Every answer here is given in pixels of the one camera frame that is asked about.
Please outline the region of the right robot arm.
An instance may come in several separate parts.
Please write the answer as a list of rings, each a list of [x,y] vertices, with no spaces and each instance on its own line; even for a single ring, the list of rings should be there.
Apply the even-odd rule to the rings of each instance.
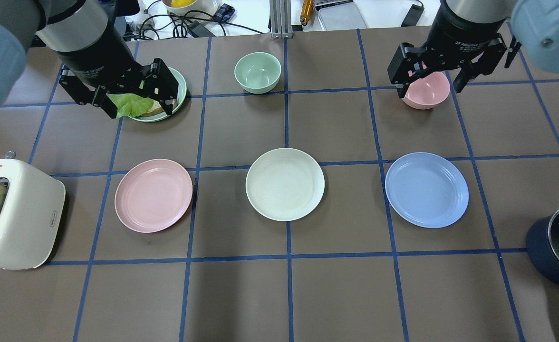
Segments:
[[[459,93],[503,57],[510,67],[520,48],[539,69],[559,74],[559,0],[442,0],[425,43],[401,43],[387,72],[404,98],[416,80],[457,69]]]

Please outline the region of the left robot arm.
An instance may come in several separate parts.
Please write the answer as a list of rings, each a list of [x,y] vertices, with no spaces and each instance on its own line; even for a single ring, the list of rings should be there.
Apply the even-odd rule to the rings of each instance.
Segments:
[[[0,0],[0,106],[25,70],[34,37],[64,64],[58,82],[76,104],[116,118],[111,95],[137,95],[173,115],[179,82],[160,58],[136,62],[98,0]]]

